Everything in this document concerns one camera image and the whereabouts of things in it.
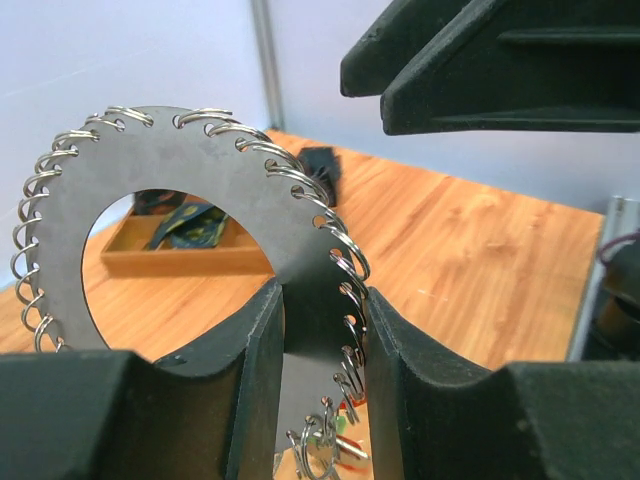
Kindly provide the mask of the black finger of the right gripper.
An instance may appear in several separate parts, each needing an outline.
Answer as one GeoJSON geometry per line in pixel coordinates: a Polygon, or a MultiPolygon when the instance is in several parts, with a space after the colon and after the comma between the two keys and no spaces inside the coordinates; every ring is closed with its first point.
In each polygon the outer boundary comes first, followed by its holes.
{"type": "Polygon", "coordinates": [[[381,96],[388,135],[636,133],[636,1],[471,1],[381,96]]]}
{"type": "Polygon", "coordinates": [[[409,61],[468,2],[394,0],[357,40],[340,63],[345,97],[378,96],[409,61]]]}

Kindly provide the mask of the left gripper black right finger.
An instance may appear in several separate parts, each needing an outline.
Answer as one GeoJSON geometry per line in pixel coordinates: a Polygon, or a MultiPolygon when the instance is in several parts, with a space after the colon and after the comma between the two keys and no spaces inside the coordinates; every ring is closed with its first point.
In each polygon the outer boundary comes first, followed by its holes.
{"type": "Polygon", "coordinates": [[[635,362],[491,371],[429,337],[377,290],[365,380],[378,479],[635,479],[635,362]]]}

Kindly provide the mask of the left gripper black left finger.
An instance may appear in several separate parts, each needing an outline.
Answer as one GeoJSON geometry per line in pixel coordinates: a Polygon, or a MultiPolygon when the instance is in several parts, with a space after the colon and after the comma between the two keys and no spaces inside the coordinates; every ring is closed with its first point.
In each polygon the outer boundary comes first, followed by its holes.
{"type": "Polygon", "coordinates": [[[5,354],[5,479],[268,479],[284,346],[281,286],[156,362],[129,351],[5,354]]]}

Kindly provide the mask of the metal key ring disc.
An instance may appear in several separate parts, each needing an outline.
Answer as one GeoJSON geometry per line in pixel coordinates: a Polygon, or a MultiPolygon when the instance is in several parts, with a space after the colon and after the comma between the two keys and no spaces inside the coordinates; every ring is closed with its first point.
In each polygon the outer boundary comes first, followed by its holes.
{"type": "Polygon", "coordinates": [[[56,135],[23,186],[13,232],[21,301],[36,341],[103,349],[82,296],[86,237],[102,208],[153,186],[188,200],[156,214],[146,241],[188,272],[250,273],[268,263],[284,290],[285,369],[318,374],[324,406],[294,409],[281,426],[302,475],[333,478],[345,459],[338,420],[357,423],[365,398],[363,310],[369,263],[332,206],[330,190],[295,155],[226,110],[111,106],[56,135]],[[300,432],[292,431],[303,421],[300,432]]]}

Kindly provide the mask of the dark blue dotted tie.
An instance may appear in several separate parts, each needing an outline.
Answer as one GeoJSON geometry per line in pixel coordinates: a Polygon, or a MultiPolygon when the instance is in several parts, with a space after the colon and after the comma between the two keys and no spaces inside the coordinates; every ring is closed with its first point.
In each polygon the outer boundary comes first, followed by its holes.
{"type": "Polygon", "coordinates": [[[342,168],[340,157],[332,147],[305,147],[297,156],[305,173],[327,193],[329,206],[336,207],[339,201],[342,168]]]}

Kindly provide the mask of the dark green patterned tie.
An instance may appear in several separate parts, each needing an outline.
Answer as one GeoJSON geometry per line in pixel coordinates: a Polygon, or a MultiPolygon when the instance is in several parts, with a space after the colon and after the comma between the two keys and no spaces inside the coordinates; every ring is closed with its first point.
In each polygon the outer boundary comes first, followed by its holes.
{"type": "Polygon", "coordinates": [[[213,204],[184,203],[162,218],[146,248],[157,250],[163,243],[170,249],[215,248],[228,220],[229,215],[213,204]]]}

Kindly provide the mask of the black orange rolled tie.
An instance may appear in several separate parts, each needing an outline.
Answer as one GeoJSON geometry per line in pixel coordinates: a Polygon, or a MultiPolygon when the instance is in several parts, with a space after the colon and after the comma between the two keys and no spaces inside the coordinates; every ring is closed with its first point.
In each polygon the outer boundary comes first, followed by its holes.
{"type": "Polygon", "coordinates": [[[184,192],[149,189],[134,193],[133,211],[136,215],[165,215],[177,209],[185,201],[184,192]]]}

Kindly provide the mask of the wooden compartment tray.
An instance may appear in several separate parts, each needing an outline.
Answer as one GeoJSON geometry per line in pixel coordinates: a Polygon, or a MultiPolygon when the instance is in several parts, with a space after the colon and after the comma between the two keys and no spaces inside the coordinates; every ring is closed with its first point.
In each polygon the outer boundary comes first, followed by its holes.
{"type": "MultiPolygon", "coordinates": [[[[184,203],[188,202],[209,203],[187,194],[184,203]]],[[[215,248],[170,249],[168,243],[163,243],[157,250],[148,250],[146,246],[165,215],[136,215],[132,206],[100,254],[111,276],[189,277],[273,272],[258,243],[230,216],[215,248]]]]}

